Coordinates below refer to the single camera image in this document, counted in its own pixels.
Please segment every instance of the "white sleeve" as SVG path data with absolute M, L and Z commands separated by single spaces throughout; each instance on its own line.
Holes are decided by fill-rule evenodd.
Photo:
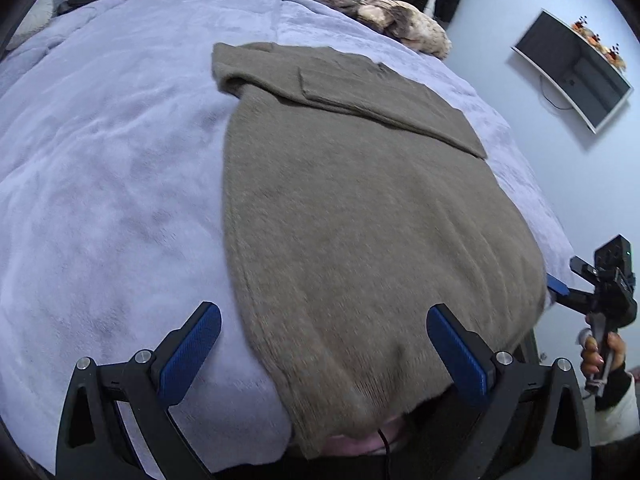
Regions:
M 595 413 L 596 442 L 592 446 L 602 446 L 640 433 L 638 401 L 633 377 L 625 396 L 608 410 Z

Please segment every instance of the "finger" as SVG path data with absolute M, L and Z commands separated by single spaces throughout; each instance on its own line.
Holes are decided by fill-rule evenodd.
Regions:
M 583 350 L 580 356 L 582 357 L 582 362 L 586 365 L 595 366 L 596 368 L 598 368 L 604 364 L 604 359 L 597 352 L 588 352 L 586 350 Z
M 626 343 L 615 332 L 610 332 L 607 336 L 607 345 L 614 352 L 611 370 L 617 370 L 625 362 Z
M 580 371 L 585 377 L 589 377 L 591 375 L 597 374 L 600 370 L 597 366 L 589 365 L 587 363 L 582 363 L 580 365 Z
M 587 339 L 585 339 L 584 341 L 584 349 L 588 350 L 590 352 L 597 352 L 598 351 L 598 343 L 596 341 L 596 339 L 593 336 L 589 336 Z
M 609 336 L 607 337 L 607 344 L 609 345 L 609 348 L 611 348 L 614 352 L 619 354 L 626 354 L 626 343 L 619 334 L 616 334 L 615 332 L 609 332 Z

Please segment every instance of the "pillow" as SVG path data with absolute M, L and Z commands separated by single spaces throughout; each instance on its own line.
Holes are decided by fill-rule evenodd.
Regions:
M 36 0 L 33 7 L 18 26 L 14 36 L 9 40 L 7 50 L 18 48 L 31 36 L 47 26 L 53 17 L 53 0 Z

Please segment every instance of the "brown sweater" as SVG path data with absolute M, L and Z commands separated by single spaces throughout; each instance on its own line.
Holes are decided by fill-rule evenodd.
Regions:
M 224 170 L 235 294 L 308 458 L 449 385 L 431 305 L 496 350 L 533 327 L 542 255 L 462 112 L 332 48 L 219 43 L 213 60 L 240 98 Z

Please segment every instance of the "lavender blanket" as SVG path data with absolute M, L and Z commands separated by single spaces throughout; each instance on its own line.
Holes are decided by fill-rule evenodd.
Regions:
M 76 360 L 154 348 L 203 300 L 223 330 L 178 425 L 212 471 L 277 460 L 289 442 L 226 268 L 223 139 L 238 100 L 210 75 L 219 41 L 329 45 L 429 86 L 478 133 L 548 272 L 568 277 L 573 251 L 508 125 L 439 60 L 310 0 L 95 2 L 0 64 L 0 415 L 49 470 Z

